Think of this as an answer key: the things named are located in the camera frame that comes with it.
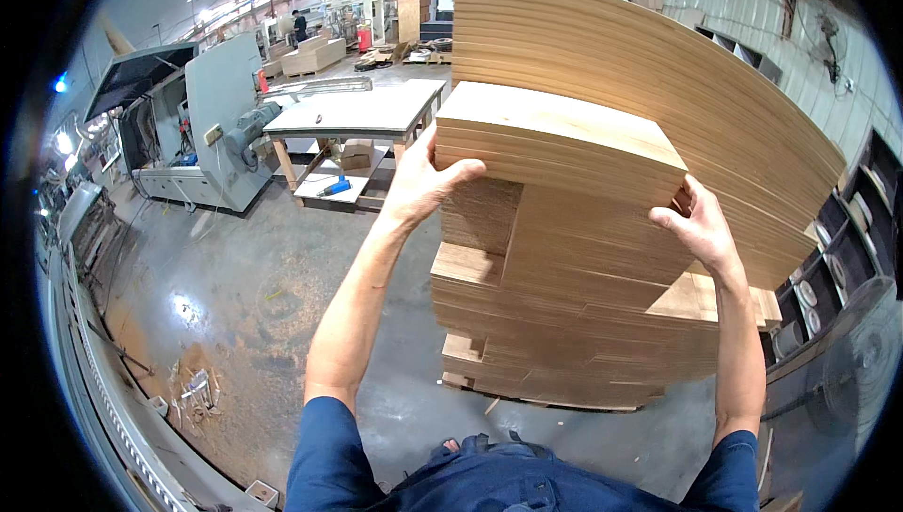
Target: white table top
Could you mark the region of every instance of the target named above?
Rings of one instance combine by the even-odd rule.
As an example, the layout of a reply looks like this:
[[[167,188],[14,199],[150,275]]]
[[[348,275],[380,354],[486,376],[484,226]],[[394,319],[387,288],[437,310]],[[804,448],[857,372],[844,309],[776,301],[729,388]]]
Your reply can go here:
[[[281,137],[402,137],[432,106],[446,82],[409,79],[397,87],[302,96],[264,126],[264,132]]]

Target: person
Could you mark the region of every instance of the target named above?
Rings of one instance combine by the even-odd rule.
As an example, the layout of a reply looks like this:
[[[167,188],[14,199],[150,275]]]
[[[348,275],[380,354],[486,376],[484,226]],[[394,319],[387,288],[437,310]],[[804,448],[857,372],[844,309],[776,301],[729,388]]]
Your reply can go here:
[[[307,357],[300,438],[284,510],[758,510],[756,454],[765,362],[746,275],[714,194],[687,175],[677,202],[649,218],[673,231],[715,281],[720,336],[713,450],[680,504],[583,471],[541,445],[446,440],[385,494],[355,423],[364,373],[392,269],[412,230],[486,167],[463,159],[436,171],[435,124],[405,153],[357,257],[323,315]]]
[[[298,44],[307,40],[307,19],[301,14],[300,11],[292,10],[292,16],[294,17],[294,49],[298,49]]]

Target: forearm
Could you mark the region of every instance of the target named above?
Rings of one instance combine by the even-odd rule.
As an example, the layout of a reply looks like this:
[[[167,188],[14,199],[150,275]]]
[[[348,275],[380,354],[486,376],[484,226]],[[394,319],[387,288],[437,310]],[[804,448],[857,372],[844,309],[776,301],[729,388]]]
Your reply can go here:
[[[386,288],[407,235],[407,229],[382,216],[370,229],[310,342],[305,404],[316,396],[333,395],[354,413]]]
[[[732,269],[713,273],[713,278],[720,330],[715,376],[715,447],[731,432],[758,433],[765,404],[765,359],[750,287],[739,260]]]

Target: hand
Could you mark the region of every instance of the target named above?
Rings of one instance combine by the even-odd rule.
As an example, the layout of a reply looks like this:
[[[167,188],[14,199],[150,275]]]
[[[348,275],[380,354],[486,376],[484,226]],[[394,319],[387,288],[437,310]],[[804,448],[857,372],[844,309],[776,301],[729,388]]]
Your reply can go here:
[[[677,235],[713,277],[734,275],[738,269],[742,273],[743,265],[718,197],[688,174],[674,199],[686,214],[655,207],[649,212],[652,222]]]
[[[380,218],[400,224],[407,231],[432,214],[460,183],[472,181],[486,172],[479,159],[462,159],[448,169],[436,171],[436,124],[430,124],[408,148],[398,165]]]

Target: concrete floor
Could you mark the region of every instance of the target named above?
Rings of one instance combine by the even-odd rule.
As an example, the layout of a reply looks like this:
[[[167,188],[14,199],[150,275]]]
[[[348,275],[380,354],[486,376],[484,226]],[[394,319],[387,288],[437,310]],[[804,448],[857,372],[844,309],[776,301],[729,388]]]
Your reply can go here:
[[[318,77],[349,74],[345,60]],[[449,79],[451,68],[396,65],[368,75],[386,86],[412,77]],[[126,221],[144,203],[131,186],[113,193]],[[203,424],[203,433],[180,431],[238,484],[260,479],[285,494],[310,339],[375,218],[300,208],[283,181],[267,183],[243,216],[201,208],[189,214],[181,204],[151,201],[124,242],[115,277],[102,279],[113,283],[109,330],[156,369],[140,381],[148,395],[171,397],[169,369],[187,348],[195,363],[221,376],[222,416]],[[566,461],[656,495],[683,497],[711,449],[714,381],[672,386],[631,415],[501,401],[484,416],[491,398],[437,384],[445,334],[435,323],[429,270],[440,239],[434,215],[404,247],[357,397],[377,482],[399,483],[450,436],[483,432],[506,441],[514,429]],[[101,309],[104,294],[97,293]],[[141,378],[139,371],[133,369]]]

